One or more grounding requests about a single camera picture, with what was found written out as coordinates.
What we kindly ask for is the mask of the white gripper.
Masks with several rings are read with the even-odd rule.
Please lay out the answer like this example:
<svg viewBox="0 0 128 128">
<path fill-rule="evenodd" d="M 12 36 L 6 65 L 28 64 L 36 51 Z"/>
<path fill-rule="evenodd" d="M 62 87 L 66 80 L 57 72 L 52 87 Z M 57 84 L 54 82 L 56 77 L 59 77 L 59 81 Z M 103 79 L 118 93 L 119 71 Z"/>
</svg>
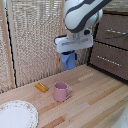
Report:
<svg viewBox="0 0 128 128">
<path fill-rule="evenodd" d="M 60 37 L 55 39 L 57 45 L 57 52 L 62 53 L 63 56 L 68 55 L 68 51 L 79 50 L 89 48 L 93 46 L 93 36 L 88 34 L 80 39 L 74 39 L 71 41 L 68 36 Z M 78 54 L 74 52 L 74 59 L 78 59 Z"/>
</svg>

